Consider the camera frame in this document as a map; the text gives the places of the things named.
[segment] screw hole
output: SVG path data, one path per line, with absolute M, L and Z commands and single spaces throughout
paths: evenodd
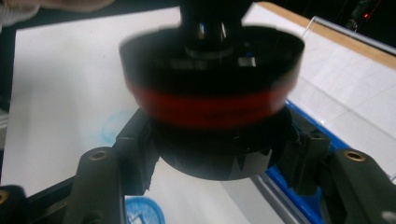
M 361 155 L 359 152 L 355 152 L 355 151 L 345 151 L 344 155 L 352 160 L 352 161 L 366 161 L 366 158 Z
M 97 151 L 97 152 L 94 152 L 90 156 L 90 160 L 91 161 L 99 161 L 99 160 L 102 160 L 102 159 L 104 159 L 106 157 L 107 157 L 107 152 L 105 152 L 105 151 Z

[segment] blue circle marking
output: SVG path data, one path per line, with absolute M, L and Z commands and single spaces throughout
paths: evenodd
M 165 224 L 160 206 L 148 197 L 128 198 L 125 208 L 128 224 Z

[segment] brass insert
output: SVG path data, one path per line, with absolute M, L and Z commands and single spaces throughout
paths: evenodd
M 344 156 L 352 161 L 366 161 L 366 157 L 356 151 L 345 151 Z
M 90 156 L 91 161 L 100 161 L 107 157 L 106 151 L 96 151 Z
M 7 190 L 0 190 L 0 204 L 4 203 L 9 196 L 9 192 Z

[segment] black plastic part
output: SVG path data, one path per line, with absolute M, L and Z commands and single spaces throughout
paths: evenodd
M 255 125 L 213 132 L 151 123 L 155 146 L 171 166 L 203 179 L 235 180 L 260 174 L 277 161 L 291 116 L 284 107 Z
M 151 139 L 148 116 L 138 109 L 117 136 L 122 193 L 143 195 L 160 158 Z
M 28 223 L 62 223 L 74 177 L 70 177 L 28 198 Z
M 28 202 L 21 187 L 0 187 L 0 223 L 26 223 L 27 208 Z
M 80 159 L 64 224 L 126 223 L 120 167 L 113 148 L 99 147 Z
M 300 38 L 251 26 L 234 39 L 232 54 L 211 59 L 186 52 L 187 40 L 180 29 L 127 39 L 120 45 L 125 80 L 165 94 L 237 97 L 270 91 L 297 78 L 304 50 Z
M 345 223 L 347 211 L 337 194 L 328 197 L 322 194 L 319 201 L 320 214 L 325 224 Z
M 335 150 L 330 169 L 342 202 L 338 207 L 346 211 L 343 223 L 395 222 L 396 186 L 373 158 L 355 149 Z
M 329 154 L 330 138 L 294 110 L 290 113 L 293 128 L 276 165 L 297 194 L 314 195 L 318 190 L 314 176 L 318 163 Z

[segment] red stripe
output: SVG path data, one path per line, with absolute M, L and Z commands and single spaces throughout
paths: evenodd
M 193 97 L 151 91 L 127 81 L 128 89 L 148 114 L 176 126 L 226 129 L 274 115 L 285 104 L 296 80 L 271 90 L 235 97 Z

